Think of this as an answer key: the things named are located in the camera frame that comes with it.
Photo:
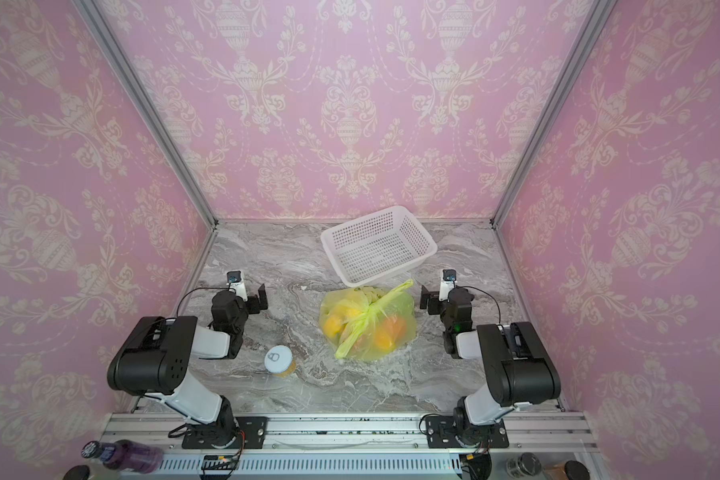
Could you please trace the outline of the yellow-green plastic bag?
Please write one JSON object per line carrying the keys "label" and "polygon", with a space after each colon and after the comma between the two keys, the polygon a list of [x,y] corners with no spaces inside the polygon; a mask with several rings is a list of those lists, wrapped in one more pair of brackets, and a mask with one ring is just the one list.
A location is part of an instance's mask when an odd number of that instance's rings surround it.
{"label": "yellow-green plastic bag", "polygon": [[389,289],[362,286],[327,293],[319,328],[338,360],[372,362],[411,343],[417,334],[411,279]]}

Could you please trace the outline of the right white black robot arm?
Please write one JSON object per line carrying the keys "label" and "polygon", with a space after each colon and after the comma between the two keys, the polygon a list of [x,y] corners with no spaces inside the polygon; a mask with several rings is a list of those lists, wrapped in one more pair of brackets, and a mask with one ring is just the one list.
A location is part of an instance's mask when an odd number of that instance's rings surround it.
{"label": "right white black robot arm", "polygon": [[532,323],[476,325],[473,300],[464,286],[421,289],[420,308],[443,324],[445,352],[481,361],[485,378],[478,390],[457,401],[448,426],[431,428],[431,447],[506,448],[503,418],[521,405],[539,405],[561,393],[557,368]]}

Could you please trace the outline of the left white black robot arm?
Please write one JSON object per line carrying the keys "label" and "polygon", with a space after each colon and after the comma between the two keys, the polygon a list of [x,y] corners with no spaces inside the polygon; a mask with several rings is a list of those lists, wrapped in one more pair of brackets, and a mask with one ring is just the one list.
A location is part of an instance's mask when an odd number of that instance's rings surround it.
{"label": "left white black robot arm", "polygon": [[266,286],[254,295],[242,282],[218,291],[208,327],[195,316],[143,317],[110,362],[107,382],[114,391],[158,402],[183,418],[169,431],[186,450],[259,450],[267,433],[265,416],[238,417],[229,399],[208,389],[189,370],[190,360],[233,360],[243,345],[250,316],[268,309]]}

